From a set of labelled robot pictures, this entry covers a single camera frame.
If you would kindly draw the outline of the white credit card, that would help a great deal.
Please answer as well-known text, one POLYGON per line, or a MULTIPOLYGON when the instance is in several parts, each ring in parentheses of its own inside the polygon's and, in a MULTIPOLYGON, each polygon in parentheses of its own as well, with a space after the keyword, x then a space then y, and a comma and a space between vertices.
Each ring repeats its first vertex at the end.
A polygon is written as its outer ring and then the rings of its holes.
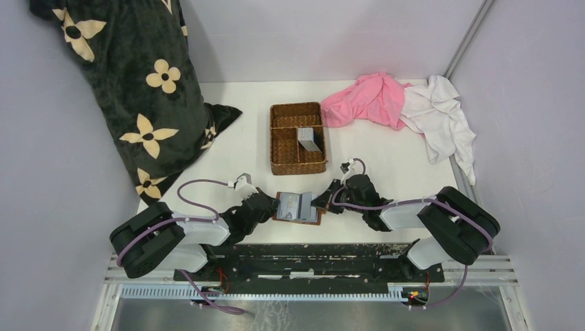
POLYGON ((300 195, 296 193, 281 192, 279 195, 279 207, 276 218, 279 220, 293 221, 298 219, 300 195))

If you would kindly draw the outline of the brown leather card holder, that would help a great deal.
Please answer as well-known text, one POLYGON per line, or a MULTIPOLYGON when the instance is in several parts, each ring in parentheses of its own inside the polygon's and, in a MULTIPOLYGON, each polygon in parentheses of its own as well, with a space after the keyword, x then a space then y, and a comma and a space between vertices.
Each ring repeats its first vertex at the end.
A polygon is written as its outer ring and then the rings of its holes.
POLYGON ((311 192, 278 192, 279 205, 272 219, 289 223, 319 225, 325 212, 311 205, 316 198, 317 195, 311 192))

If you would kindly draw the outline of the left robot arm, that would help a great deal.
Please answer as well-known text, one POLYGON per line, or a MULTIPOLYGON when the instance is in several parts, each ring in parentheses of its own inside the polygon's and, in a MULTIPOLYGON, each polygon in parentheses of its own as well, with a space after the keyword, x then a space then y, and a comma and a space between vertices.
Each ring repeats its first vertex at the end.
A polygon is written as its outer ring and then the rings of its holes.
POLYGON ((130 279, 156 269, 185 269, 203 281, 213 278, 217 262, 205 246, 231 246, 241 242, 260 223, 277 212, 279 200, 258 191, 218 219, 180 216, 164 202, 156 202, 115 228, 109 240, 118 256, 117 266, 130 279))

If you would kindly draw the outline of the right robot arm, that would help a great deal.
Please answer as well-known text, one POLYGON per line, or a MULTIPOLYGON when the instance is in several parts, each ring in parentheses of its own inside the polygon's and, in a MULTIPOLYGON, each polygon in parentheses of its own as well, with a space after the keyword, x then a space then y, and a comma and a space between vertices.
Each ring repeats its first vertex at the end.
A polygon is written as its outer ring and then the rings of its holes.
POLYGON ((492 248, 501 230, 495 217, 452 186, 431 197, 394 201, 383 198, 367 174, 335 179, 311 204, 335 214, 358 212, 379 232, 427 230, 429 237, 413 241, 400 255, 399 274, 407 281, 416 281, 431 266, 449 260, 472 265, 492 248))

